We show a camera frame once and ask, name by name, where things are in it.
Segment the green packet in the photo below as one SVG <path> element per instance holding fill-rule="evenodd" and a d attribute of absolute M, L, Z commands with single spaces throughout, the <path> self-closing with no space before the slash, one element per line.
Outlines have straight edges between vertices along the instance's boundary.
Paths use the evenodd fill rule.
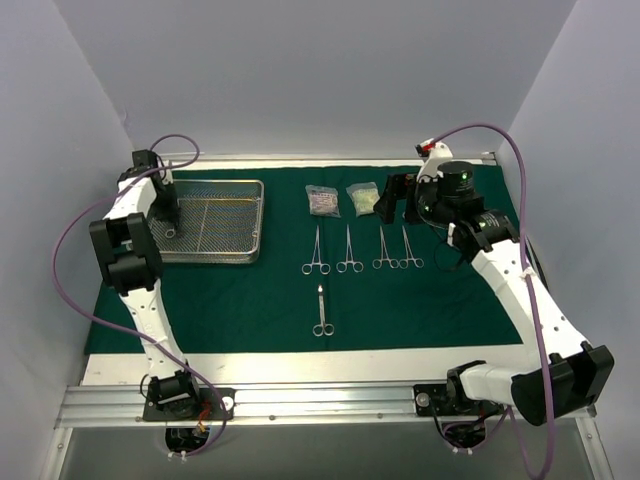
<path fill-rule="evenodd" d="M 374 206 L 379 201 L 378 187 L 374 182 L 356 183 L 346 188 L 357 217 L 374 213 Z"/>

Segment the green surgical drape cloth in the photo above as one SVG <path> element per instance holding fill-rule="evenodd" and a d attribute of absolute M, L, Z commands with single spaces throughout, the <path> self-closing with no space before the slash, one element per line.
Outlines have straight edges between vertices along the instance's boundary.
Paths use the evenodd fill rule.
<path fill-rule="evenodd" d="M 249 265 L 171 264 L 162 297 L 173 334 L 188 353 L 291 353 L 398 348 L 517 345 L 520 336 L 486 282 L 425 225 L 357 217 L 346 188 L 383 186 L 389 172 L 375 167 L 212 170 L 212 179 L 258 179 L 266 190 L 261 248 Z M 340 218 L 309 213 L 306 185 L 335 188 Z M 338 273 L 346 226 L 361 273 Z M 316 227 L 328 275 L 303 275 Z M 405 257 L 402 227 L 421 269 L 376 270 L 379 227 L 389 256 Z M 317 288 L 322 285 L 333 336 L 316 337 Z"/>

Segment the steel mesh instrument tray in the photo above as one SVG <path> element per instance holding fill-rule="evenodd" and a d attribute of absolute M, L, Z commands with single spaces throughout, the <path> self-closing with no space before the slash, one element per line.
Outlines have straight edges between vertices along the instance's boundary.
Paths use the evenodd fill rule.
<path fill-rule="evenodd" d="M 180 223 L 149 227 L 164 263 L 249 264 L 259 256 L 265 203 L 259 180 L 177 180 Z"/>

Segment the purple packet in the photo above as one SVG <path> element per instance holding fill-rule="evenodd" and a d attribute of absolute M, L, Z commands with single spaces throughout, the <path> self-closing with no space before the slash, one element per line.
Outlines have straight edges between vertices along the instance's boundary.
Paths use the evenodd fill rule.
<path fill-rule="evenodd" d="M 313 216 L 340 218 L 338 191 L 332 187 L 306 185 L 309 213 Z"/>

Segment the steel haemostat clamp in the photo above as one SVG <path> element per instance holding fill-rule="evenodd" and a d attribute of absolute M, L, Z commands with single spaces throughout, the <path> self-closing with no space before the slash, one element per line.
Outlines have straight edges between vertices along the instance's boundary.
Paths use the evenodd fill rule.
<path fill-rule="evenodd" d="M 399 261 L 389 256 L 384 229 L 382 226 L 379 227 L 379 246 L 379 257 L 372 260 L 372 267 L 376 270 L 381 269 L 385 265 L 387 265 L 391 269 L 398 268 Z"/>

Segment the steel forceps clamp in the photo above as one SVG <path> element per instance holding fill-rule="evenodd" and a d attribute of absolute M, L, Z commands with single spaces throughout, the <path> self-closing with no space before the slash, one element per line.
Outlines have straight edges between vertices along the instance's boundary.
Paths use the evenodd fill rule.
<path fill-rule="evenodd" d="M 347 225 L 345 259 L 336 263 L 336 270 L 338 273 L 346 273 L 349 269 L 352 269 L 355 273 L 361 273 L 364 270 L 364 264 L 354 257 L 350 226 Z"/>

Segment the steel needle holder clamp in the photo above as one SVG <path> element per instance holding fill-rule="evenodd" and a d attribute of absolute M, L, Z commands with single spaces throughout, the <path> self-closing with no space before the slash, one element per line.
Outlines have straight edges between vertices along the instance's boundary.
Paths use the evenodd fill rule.
<path fill-rule="evenodd" d="M 314 271 L 318 271 L 321 275 L 328 275 L 331 272 L 331 266 L 322 260 L 322 245 L 319 226 L 316 227 L 311 260 L 301 266 L 301 273 L 303 275 L 311 275 Z"/>

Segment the long steel scissors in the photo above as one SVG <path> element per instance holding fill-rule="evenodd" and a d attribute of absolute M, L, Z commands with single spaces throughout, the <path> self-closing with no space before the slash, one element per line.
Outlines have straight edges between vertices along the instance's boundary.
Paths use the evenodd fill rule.
<path fill-rule="evenodd" d="M 313 335 L 316 337 L 333 336 L 335 332 L 335 327 L 333 324 L 327 321 L 324 288 L 322 285 L 318 286 L 317 294 L 318 294 L 319 321 L 316 325 L 313 326 L 313 329 L 312 329 Z"/>

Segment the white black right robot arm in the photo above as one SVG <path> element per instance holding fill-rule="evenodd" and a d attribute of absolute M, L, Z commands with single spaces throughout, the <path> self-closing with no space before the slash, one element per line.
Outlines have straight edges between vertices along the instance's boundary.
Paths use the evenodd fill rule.
<path fill-rule="evenodd" d="M 489 285 L 526 349 L 522 368 L 477 359 L 449 369 L 447 406 L 464 413 L 482 402 L 502 404 L 540 426 L 595 404 L 613 370 L 612 353 L 568 321 L 527 265 L 523 235 L 506 213 L 486 207 L 472 165 L 443 161 L 431 174 L 388 176 L 374 206 L 383 223 L 394 221 L 400 200 L 408 223 L 445 230 L 446 244 Z"/>

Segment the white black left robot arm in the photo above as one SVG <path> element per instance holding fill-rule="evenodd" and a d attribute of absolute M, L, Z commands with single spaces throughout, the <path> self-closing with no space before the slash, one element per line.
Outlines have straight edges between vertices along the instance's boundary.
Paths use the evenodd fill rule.
<path fill-rule="evenodd" d="M 177 197 L 159 168 L 134 166 L 118 179 L 118 197 L 109 212 L 89 226 L 103 282 L 129 312 L 149 367 L 147 402 L 179 419 L 194 417 L 202 405 L 197 380 L 178 346 L 161 295 L 163 262 L 148 215 L 178 224 Z"/>

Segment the back aluminium rail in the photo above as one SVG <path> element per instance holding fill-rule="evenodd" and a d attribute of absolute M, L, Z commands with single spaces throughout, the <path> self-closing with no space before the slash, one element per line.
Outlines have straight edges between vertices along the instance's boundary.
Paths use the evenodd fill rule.
<path fill-rule="evenodd" d="M 391 165 L 391 166 L 420 166 L 423 160 L 418 157 L 409 156 L 346 156 L 331 154 L 201 154 L 195 163 L 189 165 L 190 168 L 203 168 L 205 163 L 212 164 L 212 169 L 222 168 L 289 168 L 303 167 L 305 165 L 343 165 L 358 164 L 364 165 Z"/>

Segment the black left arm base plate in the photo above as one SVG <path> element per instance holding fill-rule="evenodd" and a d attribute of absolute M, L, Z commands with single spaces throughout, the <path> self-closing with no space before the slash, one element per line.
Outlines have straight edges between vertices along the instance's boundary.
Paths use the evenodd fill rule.
<path fill-rule="evenodd" d="M 219 406 L 217 397 L 211 390 L 202 386 L 198 400 L 185 397 L 160 405 L 152 405 L 147 401 L 142 418 L 146 422 L 231 420 L 234 417 L 236 390 L 233 388 L 218 388 L 217 391 L 223 400 L 225 411 Z"/>

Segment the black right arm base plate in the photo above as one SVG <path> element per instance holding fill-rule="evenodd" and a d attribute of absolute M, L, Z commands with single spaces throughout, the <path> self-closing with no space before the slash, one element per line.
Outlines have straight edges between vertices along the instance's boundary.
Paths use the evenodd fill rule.
<path fill-rule="evenodd" d="M 504 408 L 496 403 L 471 400 L 469 403 L 456 400 L 448 393 L 445 383 L 414 384 L 412 386 L 415 413 L 419 417 L 482 417 L 500 415 Z"/>

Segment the aluminium frame rail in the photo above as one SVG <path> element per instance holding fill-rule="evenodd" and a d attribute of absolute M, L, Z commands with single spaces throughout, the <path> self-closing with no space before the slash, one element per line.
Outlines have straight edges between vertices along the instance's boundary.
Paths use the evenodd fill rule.
<path fill-rule="evenodd" d="M 412 386 L 407 382 L 236 384 L 234 417 L 229 425 L 412 422 L 426 420 L 415 413 Z M 103 385 L 69 387 L 63 397 L 56 426 L 194 427 L 222 421 L 146 422 L 147 402 L 140 386 Z M 472 419 L 438 417 L 444 422 Z"/>

